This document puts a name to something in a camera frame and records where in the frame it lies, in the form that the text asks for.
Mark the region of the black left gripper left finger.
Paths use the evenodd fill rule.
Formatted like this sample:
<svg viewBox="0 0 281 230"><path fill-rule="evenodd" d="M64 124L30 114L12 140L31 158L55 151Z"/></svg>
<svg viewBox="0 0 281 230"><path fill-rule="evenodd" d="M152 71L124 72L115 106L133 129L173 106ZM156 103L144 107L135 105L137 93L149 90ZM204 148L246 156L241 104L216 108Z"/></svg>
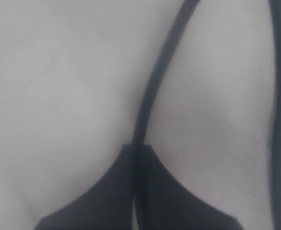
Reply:
<svg viewBox="0 0 281 230"><path fill-rule="evenodd" d="M130 230L134 153L124 145L114 164L87 192L40 220L37 230Z"/></svg>

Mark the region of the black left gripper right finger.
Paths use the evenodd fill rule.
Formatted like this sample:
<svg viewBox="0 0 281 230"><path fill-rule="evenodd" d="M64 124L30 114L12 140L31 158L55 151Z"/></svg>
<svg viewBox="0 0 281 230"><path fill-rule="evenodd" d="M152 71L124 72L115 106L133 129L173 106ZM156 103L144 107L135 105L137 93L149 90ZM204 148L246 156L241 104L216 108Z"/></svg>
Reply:
<svg viewBox="0 0 281 230"><path fill-rule="evenodd" d="M150 145L135 152L135 209L140 230L241 230L232 216L184 188Z"/></svg>

